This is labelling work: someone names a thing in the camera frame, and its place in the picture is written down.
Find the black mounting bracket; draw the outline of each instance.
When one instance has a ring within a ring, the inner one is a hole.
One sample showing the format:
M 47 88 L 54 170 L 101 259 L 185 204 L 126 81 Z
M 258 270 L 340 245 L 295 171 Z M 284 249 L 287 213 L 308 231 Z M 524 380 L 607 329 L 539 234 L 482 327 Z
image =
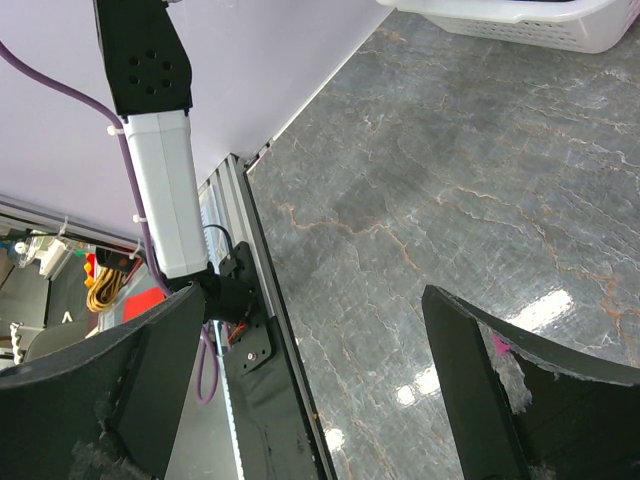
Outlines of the black mounting bracket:
M 191 64 L 164 0 L 94 0 L 98 41 L 121 117 L 188 111 Z
M 220 276 L 241 280 L 250 285 L 254 292 L 255 304 L 245 319 L 247 327 L 225 355 L 227 361 L 242 364 L 242 373 L 247 374 L 260 367 L 272 355 L 271 339 L 266 328 L 269 315 L 248 243 L 240 242 L 220 262 Z

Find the yellow cable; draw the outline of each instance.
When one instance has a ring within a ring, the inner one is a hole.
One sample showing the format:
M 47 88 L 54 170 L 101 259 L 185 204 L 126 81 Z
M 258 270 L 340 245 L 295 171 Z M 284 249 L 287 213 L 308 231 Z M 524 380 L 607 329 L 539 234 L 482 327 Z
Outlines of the yellow cable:
M 124 273 L 103 267 L 87 294 L 87 307 L 89 307 L 89 310 L 100 312 L 108 308 L 122 288 L 123 280 Z

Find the white plastic basket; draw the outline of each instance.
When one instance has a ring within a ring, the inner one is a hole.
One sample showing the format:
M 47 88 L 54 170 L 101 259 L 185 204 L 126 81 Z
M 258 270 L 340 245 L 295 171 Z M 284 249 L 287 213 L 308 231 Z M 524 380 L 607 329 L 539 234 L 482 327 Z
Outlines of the white plastic basket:
M 447 32 L 584 53 L 620 41 L 640 13 L 640 0 L 378 0 L 420 13 Z

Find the pink mark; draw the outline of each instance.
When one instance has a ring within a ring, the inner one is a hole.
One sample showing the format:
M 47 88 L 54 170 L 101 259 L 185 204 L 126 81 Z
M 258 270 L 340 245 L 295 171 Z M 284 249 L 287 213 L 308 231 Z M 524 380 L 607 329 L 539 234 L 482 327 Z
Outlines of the pink mark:
M 500 340 L 500 337 L 495 333 L 491 334 L 491 340 L 493 340 L 493 344 L 496 346 L 496 350 L 501 357 L 511 351 L 511 347 Z

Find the marble floor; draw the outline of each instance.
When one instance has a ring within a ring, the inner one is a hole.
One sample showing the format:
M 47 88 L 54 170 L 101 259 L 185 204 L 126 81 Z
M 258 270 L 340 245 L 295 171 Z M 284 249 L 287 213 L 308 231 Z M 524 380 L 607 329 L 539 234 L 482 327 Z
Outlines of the marble floor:
M 640 28 L 582 55 L 393 13 L 251 175 L 341 479 L 462 478 L 437 284 L 640 366 Z

